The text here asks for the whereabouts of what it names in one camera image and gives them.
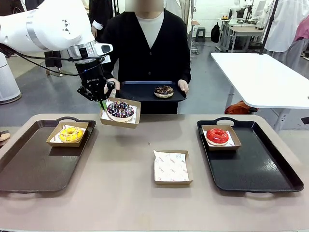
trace tray handle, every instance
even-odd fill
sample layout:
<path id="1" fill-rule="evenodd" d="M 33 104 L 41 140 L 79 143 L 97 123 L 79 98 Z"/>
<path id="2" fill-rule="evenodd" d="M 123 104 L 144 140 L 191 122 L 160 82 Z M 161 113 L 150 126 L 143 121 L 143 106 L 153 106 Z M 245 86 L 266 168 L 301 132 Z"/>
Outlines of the tray handle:
<path id="1" fill-rule="evenodd" d="M 56 122 L 60 122 L 60 121 L 62 121 L 62 120 L 73 120 L 73 121 L 75 121 L 75 122 L 83 122 L 82 120 L 79 120 L 79 119 L 77 119 L 77 118 L 74 118 L 74 117 L 61 117 L 61 118 L 58 118 L 57 120 L 56 120 Z"/>
<path id="2" fill-rule="evenodd" d="M 217 125 L 217 123 L 218 123 L 219 121 L 223 121 L 223 120 L 232 121 L 232 122 L 234 123 L 233 126 L 238 126 L 239 123 L 240 123 L 239 121 L 237 121 L 237 120 L 235 120 L 235 119 L 233 119 L 233 118 L 231 118 L 231 117 L 220 117 L 220 118 L 215 119 L 215 120 L 212 121 L 212 122 L 213 122 L 214 125 Z"/>

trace red icing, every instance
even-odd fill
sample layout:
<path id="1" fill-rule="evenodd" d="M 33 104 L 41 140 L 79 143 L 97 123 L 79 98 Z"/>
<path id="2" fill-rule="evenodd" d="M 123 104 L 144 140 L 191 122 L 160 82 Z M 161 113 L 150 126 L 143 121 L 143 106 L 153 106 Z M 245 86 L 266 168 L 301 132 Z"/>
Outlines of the red icing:
<path id="1" fill-rule="evenodd" d="M 228 134 L 224 130 L 218 128 L 207 131 L 206 137 L 216 144 L 224 144 L 228 141 Z"/>

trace cardboard box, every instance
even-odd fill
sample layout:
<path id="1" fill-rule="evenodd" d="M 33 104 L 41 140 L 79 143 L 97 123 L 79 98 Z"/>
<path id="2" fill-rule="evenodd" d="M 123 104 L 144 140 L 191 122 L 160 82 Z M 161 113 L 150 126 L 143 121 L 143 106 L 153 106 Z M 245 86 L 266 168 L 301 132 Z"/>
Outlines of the cardboard box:
<path id="1" fill-rule="evenodd" d="M 177 150 L 171 150 L 171 151 L 168 151 L 168 150 L 164 150 L 164 151 L 157 151 L 157 152 L 163 152 L 163 153 L 180 153 L 180 154 L 185 154 L 185 163 L 186 163 L 186 166 L 187 166 L 187 172 L 188 172 L 188 177 L 189 177 L 189 180 L 188 181 L 156 181 L 154 180 L 154 182 L 157 184 L 157 185 L 190 185 L 193 181 L 193 172 L 192 172 L 192 166 L 191 166 L 191 162 L 190 162 L 190 157 L 189 157 L 189 152 L 188 151 L 177 151 Z"/>
<path id="2" fill-rule="evenodd" d="M 79 127 L 79 128 L 85 128 L 87 129 L 88 127 L 88 122 L 60 122 L 58 124 L 58 126 L 56 126 L 56 128 L 53 130 L 53 132 L 50 134 L 50 136 L 48 137 L 48 139 L 46 140 L 46 142 L 50 145 L 50 146 L 66 146 L 66 147 L 79 147 L 84 134 L 81 138 L 81 140 L 77 143 L 51 143 L 50 140 L 56 136 L 60 131 L 62 131 L 63 129 L 63 125 L 68 125 L 68 126 L 73 126 L 73 127 Z"/>
<path id="3" fill-rule="evenodd" d="M 103 113 L 103 109 L 101 109 L 101 113 L 100 113 L 100 120 L 101 123 L 104 125 L 110 125 L 110 126 L 116 126 L 116 127 L 126 127 L 126 128 L 132 128 L 135 129 L 137 127 L 137 125 L 140 123 L 140 102 L 139 101 L 131 101 L 131 100 L 127 100 L 127 99 L 121 99 L 121 98 L 112 98 L 110 97 L 109 100 L 111 100 L 112 102 L 126 102 L 131 106 L 136 106 L 137 107 L 137 112 L 136 112 L 136 120 L 135 123 L 126 123 L 126 122 L 116 122 L 113 121 L 111 119 L 107 120 L 107 119 L 102 119 L 102 113 Z"/>
<path id="4" fill-rule="evenodd" d="M 237 137 L 237 135 L 235 134 L 235 131 L 230 125 L 204 125 L 202 126 L 203 131 L 209 131 L 214 128 L 222 129 L 224 131 L 229 131 L 235 146 L 208 146 L 209 151 L 230 151 L 230 150 L 235 151 L 241 147 L 239 138 Z"/>

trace yellow donut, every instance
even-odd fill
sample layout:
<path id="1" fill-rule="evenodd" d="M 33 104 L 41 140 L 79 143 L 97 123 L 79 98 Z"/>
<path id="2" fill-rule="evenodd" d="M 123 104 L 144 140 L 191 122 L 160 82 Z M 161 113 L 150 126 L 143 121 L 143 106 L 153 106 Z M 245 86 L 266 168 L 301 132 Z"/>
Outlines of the yellow donut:
<path id="1" fill-rule="evenodd" d="M 83 130 L 69 127 L 60 132 L 59 139 L 63 143 L 77 143 L 83 137 L 83 134 Z"/>

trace black backpack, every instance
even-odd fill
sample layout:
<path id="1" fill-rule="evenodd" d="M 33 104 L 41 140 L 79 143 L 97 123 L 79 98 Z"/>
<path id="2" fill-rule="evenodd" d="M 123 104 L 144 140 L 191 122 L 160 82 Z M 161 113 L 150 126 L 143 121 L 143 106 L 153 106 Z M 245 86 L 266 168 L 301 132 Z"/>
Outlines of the black backpack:
<path id="1" fill-rule="evenodd" d="M 218 43 L 220 40 L 220 27 L 217 23 L 217 25 L 214 25 L 213 29 L 211 30 L 211 41 L 214 43 Z"/>

